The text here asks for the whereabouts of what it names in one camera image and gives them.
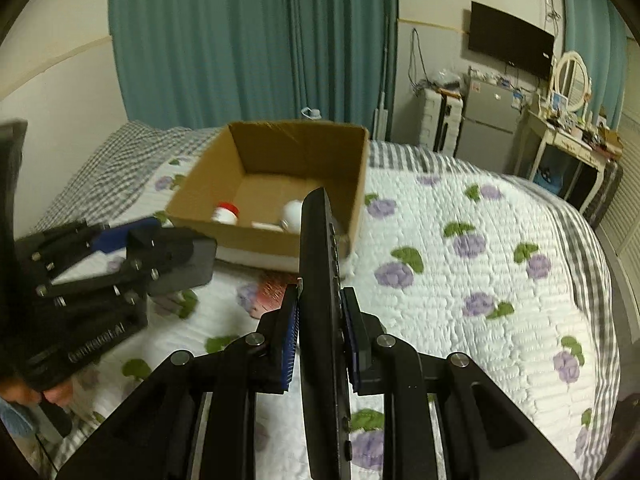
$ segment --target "white quilt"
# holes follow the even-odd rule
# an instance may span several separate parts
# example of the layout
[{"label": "white quilt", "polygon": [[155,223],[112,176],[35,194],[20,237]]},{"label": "white quilt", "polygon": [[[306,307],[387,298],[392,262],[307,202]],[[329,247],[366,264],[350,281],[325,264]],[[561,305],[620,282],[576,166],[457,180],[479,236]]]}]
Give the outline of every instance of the white quilt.
[{"label": "white quilt", "polygon": [[[164,209],[193,158],[171,162],[113,224]],[[581,471],[596,357],[547,210],[488,174],[370,169],[366,193],[354,273],[343,281],[361,309],[419,352],[471,355]],[[62,278],[114,269],[119,256],[94,254]],[[216,264],[209,285],[194,290],[197,303],[189,294],[176,309],[150,303],[148,330],[78,376],[75,410],[99,424],[172,351],[199,355],[252,332],[257,321],[243,305],[259,272]],[[352,474],[377,479],[382,398],[353,396],[351,407]],[[257,477],[310,478],[298,364],[288,394],[259,396],[257,422]]]}]

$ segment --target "blue handle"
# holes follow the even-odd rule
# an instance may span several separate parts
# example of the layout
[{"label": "blue handle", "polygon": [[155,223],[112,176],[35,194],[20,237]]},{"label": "blue handle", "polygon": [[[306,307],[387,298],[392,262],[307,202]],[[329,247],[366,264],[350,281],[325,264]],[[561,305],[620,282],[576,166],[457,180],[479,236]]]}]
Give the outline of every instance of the blue handle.
[{"label": "blue handle", "polygon": [[129,222],[128,224],[122,224],[110,229],[105,229],[94,238],[91,248],[94,251],[102,251],[104,254],[113,253],[113,251],[126,247],[127,234],[129,234],[129,231],[132,229],[160,226],[161,223],[157,218],[149,216],[148,218],[136,220],[135,222]]}]

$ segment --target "television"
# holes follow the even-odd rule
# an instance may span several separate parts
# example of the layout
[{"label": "television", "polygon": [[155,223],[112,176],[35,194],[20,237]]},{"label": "television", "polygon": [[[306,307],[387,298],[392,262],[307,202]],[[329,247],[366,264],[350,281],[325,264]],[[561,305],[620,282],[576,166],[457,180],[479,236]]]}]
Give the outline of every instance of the television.
[{"label": "television", "polygon": [[548,80],[553,35],[506,12],[471,2],[469,50],[500,59]]}]

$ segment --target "finger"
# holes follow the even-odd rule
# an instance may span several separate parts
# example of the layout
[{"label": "finger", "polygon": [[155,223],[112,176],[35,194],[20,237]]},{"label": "finger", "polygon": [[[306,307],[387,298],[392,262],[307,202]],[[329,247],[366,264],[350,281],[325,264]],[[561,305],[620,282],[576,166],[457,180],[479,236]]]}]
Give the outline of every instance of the finger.
[{"label": "finger", "polygon": [[44,392],[45,398],[52,404],[66,406],[71,402],[74,396],[74,384],[71,379],[59,384],[55,388]]},{"label": "finger", "polygon": [[17,378],[0,381],[0,397],[7,402],[18,402],[24,405],[37,404],[41,398],[38,392]]}]

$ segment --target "silver refrigerator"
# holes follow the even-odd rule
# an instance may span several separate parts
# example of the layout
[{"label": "silver refrigerator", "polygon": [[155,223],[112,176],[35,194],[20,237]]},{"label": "silver refrigerator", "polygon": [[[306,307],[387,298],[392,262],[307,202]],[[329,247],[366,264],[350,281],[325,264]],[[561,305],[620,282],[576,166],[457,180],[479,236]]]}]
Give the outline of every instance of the silver refrigerator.
[{"label": "silver refrigerator", "polygon": [[519,120],[520,102],[511,89],[472,79],[455,157],[482,170],[511,171]]}]

